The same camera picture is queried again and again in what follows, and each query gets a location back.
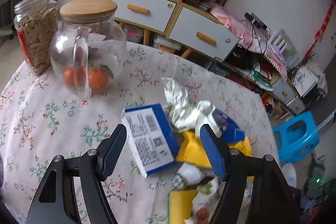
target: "red label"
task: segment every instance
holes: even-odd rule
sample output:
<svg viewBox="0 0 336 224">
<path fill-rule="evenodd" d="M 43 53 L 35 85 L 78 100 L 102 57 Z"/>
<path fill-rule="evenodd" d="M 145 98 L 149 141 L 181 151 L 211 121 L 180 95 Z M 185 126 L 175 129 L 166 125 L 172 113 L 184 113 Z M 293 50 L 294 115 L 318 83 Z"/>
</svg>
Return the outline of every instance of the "red label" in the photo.
<svg viewBox="0 0 336 224">
<path fill-rule="evenodd" d="M 17 37 L 20 40 L 20 44 L 21 44 L 23 53 L 25 55 L 27 64 L 31 67 L 34 67 L 34 63 L 32 61 L 32 58 L 30 57 L 30 54 L 29 54 L 29 51 L 28 51 L 28 45 L 27 45 L 25 33 L 23 31 L 18 31 L 18 30 L 16 30 L 16 33 L 17 33 Z"/>
</svg>

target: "metal screw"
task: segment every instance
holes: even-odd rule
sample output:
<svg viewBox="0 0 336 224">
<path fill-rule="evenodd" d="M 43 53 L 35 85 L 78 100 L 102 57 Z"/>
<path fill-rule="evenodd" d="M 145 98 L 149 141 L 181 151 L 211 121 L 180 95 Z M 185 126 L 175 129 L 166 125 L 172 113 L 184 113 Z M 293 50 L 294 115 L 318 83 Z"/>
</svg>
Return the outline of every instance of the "metal screw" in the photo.
<svg viewBox="0 0 336 224">
<path fill-rule="evenodd" d="M 236 149 L 236 148 L 232 148 L 232 149 L 230 149 L 230 153 L 234 156 L 237 156 L 239 154 L 239 150 Z"/>
<path fill-rule="evenodd" d="M 93 155 L 97 154 L 97 150 L 95 150 L 95 149 L 90 149 L 90 150 L 87 152 L 87 154 L 88 154 L 89 156 L 93 156 Z"/>
<path fill-rule="evenodd" d="M 61 155 L 57 155 L 55 158 L 54 158 L 54 161 L 58 162 L 62 159 L 62 156 Z"/>
<path fill-rule="evenodd" d="M 274 158 L 273 158 L 272 155 L 266 155 L 266 156 L 265 156 L 265 159 L 268 160 L 268 161 L 272 161 L 272 160 L 274 160 Z"/>
</svg>

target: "round glass pitcher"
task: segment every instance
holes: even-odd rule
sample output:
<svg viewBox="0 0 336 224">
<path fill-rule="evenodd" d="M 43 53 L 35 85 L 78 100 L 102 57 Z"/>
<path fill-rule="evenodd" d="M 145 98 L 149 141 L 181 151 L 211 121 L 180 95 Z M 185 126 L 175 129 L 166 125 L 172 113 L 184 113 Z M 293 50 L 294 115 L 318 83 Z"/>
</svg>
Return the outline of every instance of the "round glass pitcher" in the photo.
<svg viewBox="0 0 336 224">
<path fill-rule="evenodd" d="M 126 55 L 126 37 L 114 22 L 111 0 L 75 0 L 62 6 L 62 27 L 50 46 L 55 74 L 71 91 L 88 98 L 113 84 Z"/>
</svg>

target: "cabinet leg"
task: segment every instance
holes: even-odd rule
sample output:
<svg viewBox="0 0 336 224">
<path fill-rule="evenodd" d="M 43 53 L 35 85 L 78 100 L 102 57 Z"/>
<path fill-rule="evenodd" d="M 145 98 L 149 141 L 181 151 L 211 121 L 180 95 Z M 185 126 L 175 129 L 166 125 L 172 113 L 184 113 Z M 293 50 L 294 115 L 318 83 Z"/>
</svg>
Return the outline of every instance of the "cabinet leg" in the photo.
<svg viewBox="0 0 336 224">
<path fill-rule="evenodd" d="M 151 33 L 150 30 L 144 29 L 144 32 L 143 32 L 143 44 L 145 46 L 149 45 L 149 35 L 150 35 L 150 33 Z"/>
<path fill-rule="evenodd" d="M 191 53 L 193 52 L 192 49 L 188 48 L 185 52 L 181 55 L 182 58 L 186 59 Z"/>
<path fill-rule="evenodd" d="M 125 22 L 119 21 L 119 26 L 120 26 L 122 29 L 124 29 Z"/>
</svg>

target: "tablecloth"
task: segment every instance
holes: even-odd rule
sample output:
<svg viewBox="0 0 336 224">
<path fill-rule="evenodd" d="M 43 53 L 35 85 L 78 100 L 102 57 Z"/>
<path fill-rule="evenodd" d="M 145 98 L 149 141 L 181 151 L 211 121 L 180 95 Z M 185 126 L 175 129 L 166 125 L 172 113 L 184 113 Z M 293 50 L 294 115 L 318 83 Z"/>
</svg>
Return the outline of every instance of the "tablecloth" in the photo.
<svg viewBox="0 0 336 224">
<path fill-rule="evenodd" d="M 81 100 L 56 78 L 52 68 L 40 77 L 26 63 L 0 96 L 0 153 L 4 183 L 0 195 L 10 212 L 25 223 L 34 193 L 55 155 L 80 156 L 108 138 L 121 123 L 124 108 L 166 104 L 161 77 L 186 87 L 192 102 L 208 99 L 226 112 L 250 138 L 256 157 L 277 148 L 267 114 L 257 94 L 174 54 L 127 43 L 127 60 L 118 83 Z M 140 175 L 125 145 L 103 187 L 120 224 L 168 223 L 168 195 L 178 166 L 147 178 Z M 79 178 L 76 198 L 83 223 L 89 218 Z"/>
</svg>

